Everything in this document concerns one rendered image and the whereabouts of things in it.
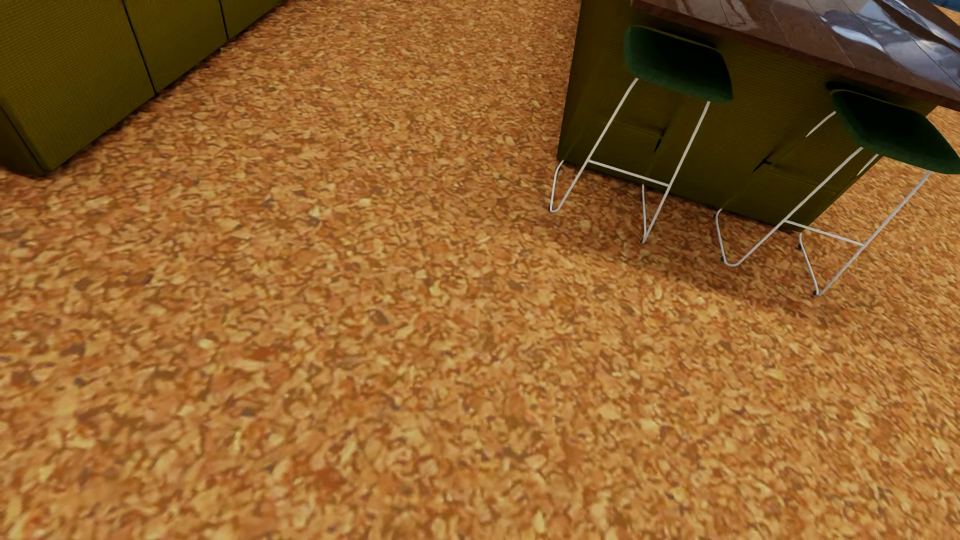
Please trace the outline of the olive green base cabinets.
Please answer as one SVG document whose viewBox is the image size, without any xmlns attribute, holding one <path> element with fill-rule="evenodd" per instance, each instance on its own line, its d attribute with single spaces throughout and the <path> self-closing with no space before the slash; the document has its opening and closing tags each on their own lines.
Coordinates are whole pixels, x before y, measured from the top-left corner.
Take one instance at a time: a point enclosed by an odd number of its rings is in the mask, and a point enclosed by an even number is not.
<svg viewBox="0 0 960 540">
<path fill-rule="evenodd" d="M 44 175 L 284 0 L 0 0 L 0 166 Z"/>
</svg>

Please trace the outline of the green bar stool white legs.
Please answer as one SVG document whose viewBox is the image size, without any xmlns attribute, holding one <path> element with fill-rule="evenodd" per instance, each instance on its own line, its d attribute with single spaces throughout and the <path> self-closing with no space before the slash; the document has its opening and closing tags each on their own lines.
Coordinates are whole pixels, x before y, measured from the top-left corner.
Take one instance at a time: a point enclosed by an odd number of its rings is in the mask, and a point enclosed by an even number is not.
<svg viewBox="0 0 960 540">
<path fill-rule="evenodd" d="M 694 141 L 714 103 L 727 104 L 734 99 L 733 83 L 724 56 L 714 45 L 648 26 L 630 26 L 623 38 L 623 60 L 632 80 L 613 112 L 597 135 L 592 147 L 562 197 L 556 202 L 557 184 L 564 165 L 561 160 L 554 171 L 548 211 L 557 213 L 568 201 L 572 190 L 589 166 L 625 174 L 641 181 L 642 243 L 646 243 L 676 184 Z M 647 177 L 609 165 L 594 155 L 614 125 L 618 114 L 639 82 L 677 93 L 685 98 L 702 100 L 702 112 L 692 129 L 671 177 L 667 181 Z"/>
<path fill-rule="evenodd" d="M 826 89 L 830 112 L 789 146 L 766 156 L 748 182 L 721 202 L 713 215 L 719 258 L 727 267 L 745 263 L 775 232 L 796 232 L 796 247 L 816 297 L 835 285 L 932 174 L 960 175 L 960 153 L 925 113 L 839 81 L 829 82 Z M 813 225 L 882 158 L 917 167 L 922 175 L 866 239 L 848 238 Z M 770 228 L 743 254 L 730 256 L 721 228 L 723 214 L 747 217 Z M 825 281 L 818 278 L 811 263 L 806 245 L 811 235 L 855 247 L 850 258 Z"/>
</svg>

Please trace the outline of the olive green kitchen island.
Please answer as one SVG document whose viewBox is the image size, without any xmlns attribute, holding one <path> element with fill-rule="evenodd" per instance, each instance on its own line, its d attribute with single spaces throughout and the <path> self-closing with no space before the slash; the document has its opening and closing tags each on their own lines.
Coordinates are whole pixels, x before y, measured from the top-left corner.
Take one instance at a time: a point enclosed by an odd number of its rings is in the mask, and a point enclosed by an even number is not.
<svg viewBox="0 0 960 540">
<path fill-rule="evenodd" d="M 770 154 L 789 146 L 831 111 L 827 84 L 839 82 L 926 116 L 937 107 L 847 80 L 760 48 L 667 23 L 631 0 L 582 0 L 557 158 L 581 166 L 633 76 L 623 59 L 631 26 L 708 43 L 723 55 L 733 99 L 713 103 L 671 196 L 719 208 Z M 703 101 L 640 81 L 594 158 L 667 182 L 702 113 Z"/>
</svg>

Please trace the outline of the dark wooden island countertop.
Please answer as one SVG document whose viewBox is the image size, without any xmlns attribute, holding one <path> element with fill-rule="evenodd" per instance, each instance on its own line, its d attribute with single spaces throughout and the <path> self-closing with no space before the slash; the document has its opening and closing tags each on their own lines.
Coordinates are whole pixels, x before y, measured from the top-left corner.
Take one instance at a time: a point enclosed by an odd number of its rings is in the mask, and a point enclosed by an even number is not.
<svg viewBox="0 0 960 540">
<path fill-rule="evenodd" d="M 960 14 L 930 0 L 630 0 L 694 32 L 960 113 Z"/>
</svg>

